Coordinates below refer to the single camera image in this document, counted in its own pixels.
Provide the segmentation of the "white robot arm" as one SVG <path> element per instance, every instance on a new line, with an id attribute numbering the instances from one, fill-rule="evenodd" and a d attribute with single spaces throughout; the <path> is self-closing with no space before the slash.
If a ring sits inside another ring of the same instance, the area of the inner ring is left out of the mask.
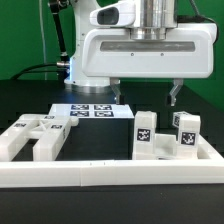
<path id="1" fill-rule="evenodd" d="M 213 71 L 216 22 L 199 13 L 177 14 L 178 0 L 70 0 L 75 13 L 76 52 L 67 82 L 80 92 L 111 88 L 118 104 L 122 78 L 170 78 L 174 105 L 183 81 Z"/>

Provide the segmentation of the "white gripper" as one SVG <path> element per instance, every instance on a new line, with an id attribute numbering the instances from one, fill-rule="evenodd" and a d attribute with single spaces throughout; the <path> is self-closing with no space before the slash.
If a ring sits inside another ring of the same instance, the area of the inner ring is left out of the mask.
<path id="1" fill-rule="evenodd" d="M 95 27 L 84 40 L 82 69 L 92 77 L 178 78 L 167 96 L 174 106 L 184 81 L 213 71 L 218 27 L 209 19 L 178 17 L 177 0 L 119 0 L 90 13 Z M 120 80 L 110 79 L 117 105 Z"/>

